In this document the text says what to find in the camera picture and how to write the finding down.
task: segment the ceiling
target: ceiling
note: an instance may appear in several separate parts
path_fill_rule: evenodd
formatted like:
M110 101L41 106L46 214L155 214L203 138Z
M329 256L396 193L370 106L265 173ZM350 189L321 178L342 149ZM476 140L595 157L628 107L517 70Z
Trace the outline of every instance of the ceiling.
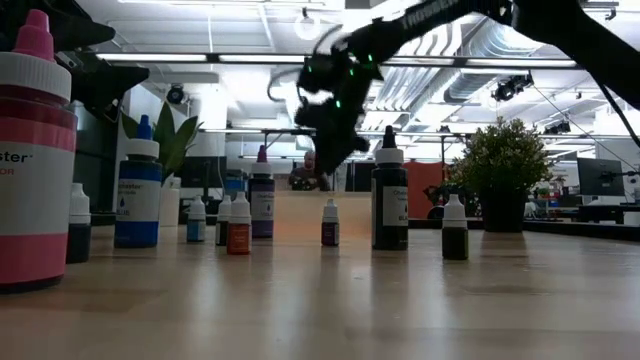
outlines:
M372 17L389 15L415 3L410 0L387 0L371 10L345 10L344 0L328 0L325 2L327 6L322 9L312 7L309 10L310 18L317 22L314 25L312 20L302 20L301 6L294 5L267 3L243 6L236 5L243 1L235 1L233 6L176 6L162 4L162 0L146 0L146 4L136 3L141 0L76 1L94 21L112 26L117 31L115 40L99 45L97 51L278 54L309 53L317 35L335 24L344 24L344 30L353 30L366 24ZM347 7L353 1L348 0ZM640 7L627 7L634 1L637 0L620 0L621 7L612 21L604 20L609 14L608 10L591 10L589 13L625 41L640 48L640 32L637 31ZM474 49L474 44L479 44L482 36L495 36L495 26L487 24L479 15L466 16L453 25L436 29L406 44L400 54L475 54L481 50ZM565 57L552 46L535 44L521 36L514 38L510 33L502 34L504 41L507 41L507 35L508 45L518 50L514 53L516 56ZM271 122L264 124L272 124L273 120L283 118L278 114L287 113L285 103L271 102L265 91L271 75L282 68L270 65L148 66L154 79L150 85L159 91L166 90L169 84L162 79L170 76L174 79L174 75L202 74L205 78L204 75L211 72L219 74L229 97L228 118L239 126L259 127L261 121L267 120ZM482 82L470 87L473 91L465 101L453 104L447 103L442 91L438 90L460 81L450 79L452 76L445 73L445 69L395 68L385 69L384 74L387 81L372 86L367 104L368 109L379 111L372 111L365 117L361 124L364 130L375 130L396 123L405 130L435 131L442 123L446 123L457 128L457 131L473 131L478 126L494 122L497 115L517 117L529 124L544 126L561 119L558 109L588 129L590 125L593 127L595 111L606 105L596 84L583 71L533 71L537 89L528 88L513 100L500 104L491 99L490 92L495 88L495 82L506 74L471 75L472 80ZM293 76L283 79L279 91L290 91L286 89L292 86L293 81ZM187 84L186 89L198 93L199 86Z

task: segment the robotic arm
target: robotic arm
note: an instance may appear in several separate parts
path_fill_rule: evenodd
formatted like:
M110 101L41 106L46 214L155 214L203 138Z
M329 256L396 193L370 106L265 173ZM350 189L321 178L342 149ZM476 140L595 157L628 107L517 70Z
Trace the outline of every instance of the robotic arm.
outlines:
M333 93L321 104L310 104L301 97L295 117L296 124L316 129L318 172L330 174L354 150L368 150L368 141L358 137L354 128L358 116L364 114L362 105L371 82L383 80L379 64L406 42L471 12L557 46L591 73L605 95L608 92L602 84L640 108L640 53L585 14L578 0L427 0L408 8L398 19L375 19L339 39L330 54L314 51L306 58L298 88Z

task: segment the blue bottle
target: blue bottle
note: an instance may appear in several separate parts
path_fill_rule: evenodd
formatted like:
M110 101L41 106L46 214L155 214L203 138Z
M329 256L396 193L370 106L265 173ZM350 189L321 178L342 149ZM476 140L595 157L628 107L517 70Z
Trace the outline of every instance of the blue bottle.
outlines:
M151 140L149 117L142 115L135 139L127 143L127 160L120 162L116 205L116 248L158 244L162 165L160 145Z

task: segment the wooden table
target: wooden table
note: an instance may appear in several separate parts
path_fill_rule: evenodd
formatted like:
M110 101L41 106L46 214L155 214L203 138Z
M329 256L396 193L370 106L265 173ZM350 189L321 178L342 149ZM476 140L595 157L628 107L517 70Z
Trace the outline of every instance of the wooden table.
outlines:
M310 235L234 257L183 228L142 250L111 232L60 286L0 297L1 359L638 359L632 243L478 231L443 262L428 230L408 252Z

